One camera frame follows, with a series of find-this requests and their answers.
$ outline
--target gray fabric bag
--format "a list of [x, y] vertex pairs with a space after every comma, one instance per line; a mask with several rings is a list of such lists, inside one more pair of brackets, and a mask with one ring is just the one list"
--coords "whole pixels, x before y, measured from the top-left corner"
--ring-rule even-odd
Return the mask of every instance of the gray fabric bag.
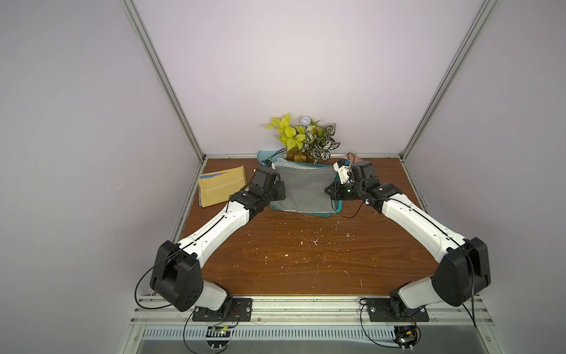
[[335, 213], [330, 196], [324, 192], [336, 176], [332, 166], [308, 167], [288, 161], [273, 165], [285, 183], [285, 200], [271, 202], [270, 206], [283, 211]]

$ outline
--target white wall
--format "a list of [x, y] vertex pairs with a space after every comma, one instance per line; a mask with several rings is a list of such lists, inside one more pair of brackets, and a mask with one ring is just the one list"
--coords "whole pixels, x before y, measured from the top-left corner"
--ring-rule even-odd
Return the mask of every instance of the white wall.
[[114, 353], [196, 157], [117, 0], [4, 1], [0, 48], [0, 352]]
[[136, 0], [204, 153], [278, 149], [269, 116], [399, 153], [482, 0]]
[[563, 352], [566, 4], [504, 1], [408, 159], [433, 215], [490, 252], [510, 353]]

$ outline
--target wood grain surface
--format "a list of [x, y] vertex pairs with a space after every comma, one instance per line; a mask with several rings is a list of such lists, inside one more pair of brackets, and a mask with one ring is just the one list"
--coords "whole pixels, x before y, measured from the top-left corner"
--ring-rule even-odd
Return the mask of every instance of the wood grain surface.
[[[398, 159], [367, 160], [381, 183], [395, 184], [418, 203]], [[210, 159], [204, 172], [242, 165], [249, 181], [258, 166], [255, 159]], [[225, 206], [202, 208], [198, 199], [195, 196], [182, 237]], [[341, 214], [353, 215], [360, 203], [345, 201]], [[214, 252], [203, 277], [235, 295], [388, 295], [433, 274], [437, 266], [407, 231], [371, 207], [362, 206], [352, 219], [266, 208]]]

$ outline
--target teal basket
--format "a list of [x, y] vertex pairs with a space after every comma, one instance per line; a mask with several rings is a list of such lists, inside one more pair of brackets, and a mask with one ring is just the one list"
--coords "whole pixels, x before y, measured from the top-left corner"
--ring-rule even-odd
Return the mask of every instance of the teal basket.
[[[306, 165], [306, 166], [313, 166], [313, 164], [311, 163], [307, 163], [307, 162], [298, 162], [298, 161], [290, 161], [294, 164], [302, 164], [302, 165]], [[328, 165], [321, 165], [321, 164], [315, 164], [314, 166], [316, 167], [328, 167]], [[335, 181], [339, 181], [340, 178], [338, 177], [338, 173], [336, 173], [336, 177], [334, 178]], [[342, 201], [333, 201], [334, 203], [334, 209], [336, 210], [336, 213], [340, 212], [342, 210]], [[279, 210], [282, 211], [279, 208], [276, 208], [274, 206], [271, 206], [271, 209], [273, 210]], [[301, 212], [300, 214], [307, 214], [307, 215], [314, 215], [314, 216], [322, 216], [322, 217], [331, 217], [332, 214], [336, 214], [334, 212]]]

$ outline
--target white flower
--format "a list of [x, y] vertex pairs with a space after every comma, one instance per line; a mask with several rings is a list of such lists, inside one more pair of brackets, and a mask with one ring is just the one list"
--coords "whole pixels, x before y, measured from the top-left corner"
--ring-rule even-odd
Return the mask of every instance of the white flower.
[[308, 117], [308, 116], [303, 116], [303, 117], [301, 118], [301, 125], [302, 125], [302, 126], [307, 126], [307, 125], [309, 125], [310, 123], [311, 123], [311, 118], [310, 118], [310, 117]]

